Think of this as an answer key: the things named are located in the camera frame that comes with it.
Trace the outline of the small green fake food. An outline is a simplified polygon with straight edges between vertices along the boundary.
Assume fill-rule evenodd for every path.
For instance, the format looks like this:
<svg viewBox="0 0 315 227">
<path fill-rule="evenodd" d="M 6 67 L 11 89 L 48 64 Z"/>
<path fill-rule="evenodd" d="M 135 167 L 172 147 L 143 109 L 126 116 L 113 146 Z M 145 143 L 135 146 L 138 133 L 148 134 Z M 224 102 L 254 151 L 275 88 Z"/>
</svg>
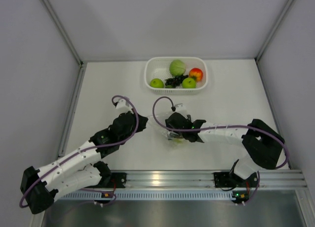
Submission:
<svg viewBox="0 0 315 227">
<path fill-rule="evenodd" d="M 185 142 L 185 139 L 183 139 L 183 138 L 173 138 L 172 139 L 172 143 L 176 144 L 176 145 L 184 144 L 184 142 Z"/>
</svg>

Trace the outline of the green fake apple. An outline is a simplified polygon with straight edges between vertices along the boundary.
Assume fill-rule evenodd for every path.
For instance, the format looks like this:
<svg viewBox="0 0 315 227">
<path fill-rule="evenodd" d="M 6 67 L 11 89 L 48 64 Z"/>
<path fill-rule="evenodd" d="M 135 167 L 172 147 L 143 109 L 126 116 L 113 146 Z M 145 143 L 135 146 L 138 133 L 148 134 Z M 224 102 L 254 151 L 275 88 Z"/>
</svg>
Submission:
<svg viewBox="0 0 315 227">
<path fill-rule="evenodd" d="M 195 89 L 196 88 L 196 81 L 193 78 L 185 78 L 182 81 L 182 88 L 183 89 Z"/>
<path fill-rule="evenodd" d="M 152 88 L 164 88 L 164 82 L 161 79 L 154 78 L 150 81 L 150 86 Z"/>
</svg>

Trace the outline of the dark green fake vegetable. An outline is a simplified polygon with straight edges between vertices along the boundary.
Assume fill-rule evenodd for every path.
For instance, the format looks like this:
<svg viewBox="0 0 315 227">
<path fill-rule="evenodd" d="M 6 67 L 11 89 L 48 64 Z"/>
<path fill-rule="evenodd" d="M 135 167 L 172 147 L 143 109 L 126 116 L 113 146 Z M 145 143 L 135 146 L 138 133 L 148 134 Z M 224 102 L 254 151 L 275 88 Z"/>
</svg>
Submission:
<svg viewBox="0 0 315 227">
<path fill-rule="evenodd" d="M 165 79 L 165 88 L 179 87 L 182 84 L 182 82 L 188 77 L 189 77 L 188 75 L 180 75 Z"/>
</svg>

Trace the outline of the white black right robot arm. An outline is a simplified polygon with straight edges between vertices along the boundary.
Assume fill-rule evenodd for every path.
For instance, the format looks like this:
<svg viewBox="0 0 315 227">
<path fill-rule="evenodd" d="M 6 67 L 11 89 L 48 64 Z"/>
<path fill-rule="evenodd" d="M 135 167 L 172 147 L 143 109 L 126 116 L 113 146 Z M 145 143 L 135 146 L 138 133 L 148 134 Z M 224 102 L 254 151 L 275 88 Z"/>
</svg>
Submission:
<svg viewBox="0 0 315 227">
<path fill-rule="evenodd" d="M 237 159 L 229 172 L 215 174 L 217 188 L 254 187 L 257 172 L 277 168 L 285 140 L 260 119 L 246 126 L 216 125 L 206 120 L 191 121 L 174 112 L 165 119 L 166 128 L 191 143 L 221 142 L 245 148 L 247 154 Z"/>
</svg>

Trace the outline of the orange red fake tomato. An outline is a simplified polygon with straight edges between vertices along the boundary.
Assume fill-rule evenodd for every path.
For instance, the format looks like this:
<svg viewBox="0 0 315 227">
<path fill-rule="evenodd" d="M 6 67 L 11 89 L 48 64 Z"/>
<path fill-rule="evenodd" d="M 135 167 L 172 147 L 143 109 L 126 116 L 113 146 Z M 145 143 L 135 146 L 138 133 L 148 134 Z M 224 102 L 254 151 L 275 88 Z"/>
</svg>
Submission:
<svg viewBox="0 0 315 227">
<path fill-rule="evenodd" d="M 194 79 L 196 82 L 200 82 L 203 78 L 203 71 L 195 67 L 189 71 L 189 77 Z"/>
</svg>

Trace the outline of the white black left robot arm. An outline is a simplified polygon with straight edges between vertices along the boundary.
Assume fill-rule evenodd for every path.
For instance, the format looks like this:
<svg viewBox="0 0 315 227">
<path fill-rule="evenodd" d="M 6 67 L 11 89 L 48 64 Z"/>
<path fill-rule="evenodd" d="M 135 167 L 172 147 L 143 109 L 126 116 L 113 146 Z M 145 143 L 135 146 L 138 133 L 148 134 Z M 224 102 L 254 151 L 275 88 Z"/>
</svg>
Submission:
<svg viewBox="0 0 315 227">
<path fill-rule="evenodd" d="M 20 207 L 39 214 L 68 193 L 85 187 L 107 187 L 111 170 L 102 159 L 116 152 L 135 133 L 143 131 L 147 122 L 147 117 L 122 113 L 108 128 L 96 132 L 68 155 L 40 168 L 25 169 Z"/>
</svg>

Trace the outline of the clear polka dot zip bag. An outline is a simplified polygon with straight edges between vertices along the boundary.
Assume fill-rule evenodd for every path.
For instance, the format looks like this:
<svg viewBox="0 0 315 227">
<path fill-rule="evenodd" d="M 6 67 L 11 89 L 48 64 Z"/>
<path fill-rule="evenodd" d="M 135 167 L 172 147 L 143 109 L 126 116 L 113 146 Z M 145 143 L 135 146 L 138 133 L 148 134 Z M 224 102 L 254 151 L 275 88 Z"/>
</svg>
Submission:
<svg viewBox="0 0 315 227">
<path fill-rule="evenodd" d="M 165 125 L 165 119 L 167 119 L 173 112 L 162 112 L 156 114 L 157 120 Z M 168 149 L 179 149 L 180 147 L 185 147 L 188 145 L 189 141 L 185 140 L 184 144 L 176 145 L 172 143 L 173 138 L 183 138 L 182 136 L 178 135 L 177 133 L 173 131 L 169 131 L 165 129 L 164 127 L 158 125 L 158 123 L 155 121 L 153 115 L 148 116 L 148 124 L 154 129 L 154 131 L 159 134 L 158 137 L 162 140 L 163 144 Z"/>
</svg>

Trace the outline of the pale green fake cabbage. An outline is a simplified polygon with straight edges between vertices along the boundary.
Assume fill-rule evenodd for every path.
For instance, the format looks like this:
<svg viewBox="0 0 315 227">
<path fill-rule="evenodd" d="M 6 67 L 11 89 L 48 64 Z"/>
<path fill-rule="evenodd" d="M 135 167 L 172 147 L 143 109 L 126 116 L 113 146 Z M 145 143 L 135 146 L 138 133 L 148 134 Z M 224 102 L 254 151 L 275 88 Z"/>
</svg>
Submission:
<svg viewBox="0 0 315 227">
<path fill-rule="evenodd" d="M 169 71 L 172 76 L 183 75 L 186 71 L 186 64 L 181 60 L 173 60 L 169 66 Z"/>
</svg>

